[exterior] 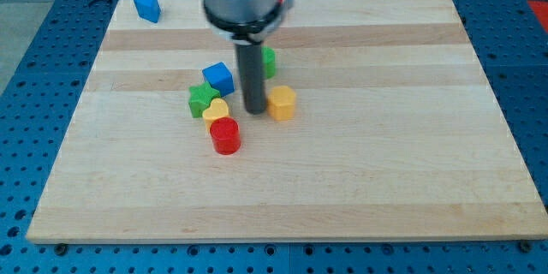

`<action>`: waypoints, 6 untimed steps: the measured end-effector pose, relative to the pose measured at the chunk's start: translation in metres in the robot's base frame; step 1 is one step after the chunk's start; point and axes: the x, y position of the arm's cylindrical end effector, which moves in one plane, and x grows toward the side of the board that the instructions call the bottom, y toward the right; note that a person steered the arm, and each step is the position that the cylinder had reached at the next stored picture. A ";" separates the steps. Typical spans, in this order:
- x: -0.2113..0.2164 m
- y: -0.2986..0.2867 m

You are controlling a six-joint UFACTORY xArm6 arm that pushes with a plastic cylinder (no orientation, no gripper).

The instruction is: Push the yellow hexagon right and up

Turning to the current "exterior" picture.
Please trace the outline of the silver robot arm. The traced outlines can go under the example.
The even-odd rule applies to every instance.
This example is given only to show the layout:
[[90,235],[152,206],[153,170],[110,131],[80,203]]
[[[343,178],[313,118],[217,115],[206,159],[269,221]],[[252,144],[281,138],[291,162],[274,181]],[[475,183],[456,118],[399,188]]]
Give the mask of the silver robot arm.
[[235,47],[245,110],[266,111],[263,43],[282,24],[294,0],[203,0],[213,32]]

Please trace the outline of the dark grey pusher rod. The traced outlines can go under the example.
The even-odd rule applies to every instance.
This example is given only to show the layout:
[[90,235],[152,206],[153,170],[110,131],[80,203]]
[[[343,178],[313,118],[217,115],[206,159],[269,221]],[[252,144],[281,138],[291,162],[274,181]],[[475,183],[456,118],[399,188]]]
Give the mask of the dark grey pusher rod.
[[266,110],[262,45],[235,45],[235,56],[245,110],[261,114]]

